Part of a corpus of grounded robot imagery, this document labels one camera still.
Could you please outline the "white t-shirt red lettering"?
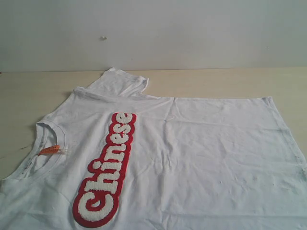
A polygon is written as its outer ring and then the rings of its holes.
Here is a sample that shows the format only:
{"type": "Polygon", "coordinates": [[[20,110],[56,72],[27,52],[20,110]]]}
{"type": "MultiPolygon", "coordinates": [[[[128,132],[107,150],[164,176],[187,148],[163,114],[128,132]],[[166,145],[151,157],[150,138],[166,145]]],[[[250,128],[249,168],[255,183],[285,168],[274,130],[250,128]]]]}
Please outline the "white t-shirt red lettering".
{"type": "Polygon", "coordinates": [[[307,162],[271,97],[143,94],[110,69],[36,124],[3,230],[304,230],[307,162]],[[60,145],[67,154],[40,155],[60,145]]]}

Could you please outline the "orange neck tag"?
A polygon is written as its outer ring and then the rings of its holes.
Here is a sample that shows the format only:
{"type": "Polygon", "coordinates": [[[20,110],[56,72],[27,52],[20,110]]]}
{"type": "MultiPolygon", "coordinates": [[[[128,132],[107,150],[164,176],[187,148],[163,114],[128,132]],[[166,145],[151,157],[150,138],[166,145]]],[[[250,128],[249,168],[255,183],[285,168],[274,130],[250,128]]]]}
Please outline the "orange neck tag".
{"type": "Polygon", "coordinates": [[[38,156],[40,155],[53,155],[53,154],[67,154],[68,150],[63,149],[60,145],[53,145],[50,147],[47,147],[45,149],[42,149],[38,156]]]}

